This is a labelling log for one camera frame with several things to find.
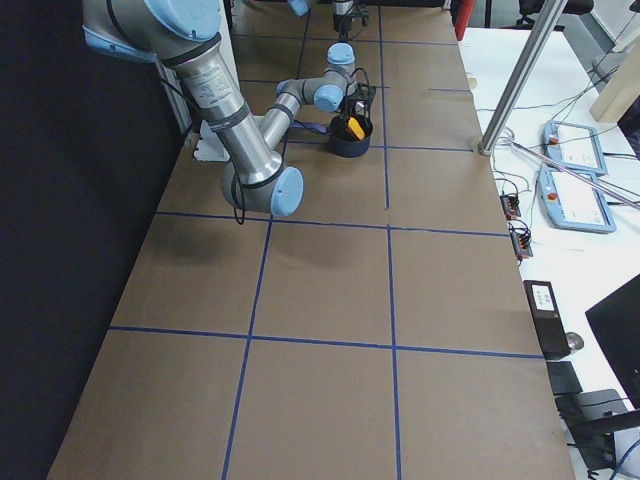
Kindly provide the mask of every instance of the brown floor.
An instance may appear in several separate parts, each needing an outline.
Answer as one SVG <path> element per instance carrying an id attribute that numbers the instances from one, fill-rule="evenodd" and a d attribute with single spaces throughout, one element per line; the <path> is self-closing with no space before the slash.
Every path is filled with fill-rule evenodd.
<path id="1" fill-rule="evenodd" d="M 234 12 L 254 113 L 325 68 L 329 6 Z M 354 48 L 372 148 L 292 132 L 290 218 L 238 226 L 181 156 L 50 480 L 574 478 L 448 13 L 371 7 Z"/>

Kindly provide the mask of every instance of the black wall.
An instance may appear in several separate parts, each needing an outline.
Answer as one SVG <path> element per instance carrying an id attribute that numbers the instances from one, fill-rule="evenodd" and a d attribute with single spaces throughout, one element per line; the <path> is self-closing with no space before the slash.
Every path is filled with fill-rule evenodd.
<path id="1" fill-rule="evenodd" d="M 92 53 L 81 2 L 0 20 L 0 479 L 44 479 L 181 146 L 148 66 Z"/>

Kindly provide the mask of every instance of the black monitor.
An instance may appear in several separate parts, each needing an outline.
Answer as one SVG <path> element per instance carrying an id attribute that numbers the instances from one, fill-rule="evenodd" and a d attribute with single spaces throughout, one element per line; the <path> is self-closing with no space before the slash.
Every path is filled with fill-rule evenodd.
<path id="1" fill-rule="evenodd" d="M 564 395 L 556 405 L 588 468 L 613 468 L 614 432 L 640 427 L 640 275 L 591 307 L 591 330 L 636 410 L 627 412 L 615 390 Z"/>

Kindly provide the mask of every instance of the office chair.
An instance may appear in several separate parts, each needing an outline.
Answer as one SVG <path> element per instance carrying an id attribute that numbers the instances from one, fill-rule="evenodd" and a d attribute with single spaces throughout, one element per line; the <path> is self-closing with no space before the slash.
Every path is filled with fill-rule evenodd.
<path id="1" fill-rule="evenodd" d="M 519 0 L 520 2 L 520 19 L 516 21 L 516 25 L 512 28 L 527 30 L 532 28 L 535 21 L 529 17 L 534 13 L 540 13 L 544 0 Z M 593 0 L 569 0 L 564 7 L 562 13 L 570 15 L 584 15 L 593 10 Z"/>

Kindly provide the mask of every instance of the white desk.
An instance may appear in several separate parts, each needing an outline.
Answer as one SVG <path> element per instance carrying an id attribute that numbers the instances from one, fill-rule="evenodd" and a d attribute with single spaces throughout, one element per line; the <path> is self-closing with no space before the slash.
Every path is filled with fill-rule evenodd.
<path id="1" fill-rule="evenodd" d="M 478 80 L 473 89 L 477 109 L 493 109 L 504 90 L 529 32 L 514 30 L 469 29 L 460 43 L 465 69 Z M 589 77 L 561 33 L 553 33 L 536 64 L 520 98 L 518 107 L 554 104 L 578 94 L 589 84 Z M 566 121 L 589 125 L 604 131 L 613 124 L 599 124 L 589 113 L 597 98 L 595 89 L 585 94 Z M 526 146 L 541 143 L 544 124 L 564 105 L 527 110 L 515 110 L 507 126 L 516 140 Z M 557 119 L 563 119 L 565 113 Z M 483 130 L 492 112 L 479 111 Z M 605 152 L 633 153 L 626 139 L 615 128 L 600 136 Z M 497 148 L 498 170 L 527 178 L 535 189 L 539 162 L 511 148 Z M 606 180 L 640 192 L 640 162 L 606 157 L 609 175 Z M 511 178 L 525 190 L 525 182 Z M 512 191 L 507 185 L 505 191 Z M 534 257 L 520 267 L 522 279 L 548 280 L 553 284 L 566 331 L 580 334 L 585 348 L 568 359 L 573 363 L 585 391 L 614 388 L 624 392 L 611 371 L 591 332 L 585 311 L 640 273 L 640 212 L 630 207 L 612 207 L 617 231 L 608 235 L 558 230 L 551 226 L 539 199 L 532 205 L 533 192 L 520 195 L 522 219 L 531 226 Z M 586 478 L 579 454 L 572 451 L 576 478 Z"/>

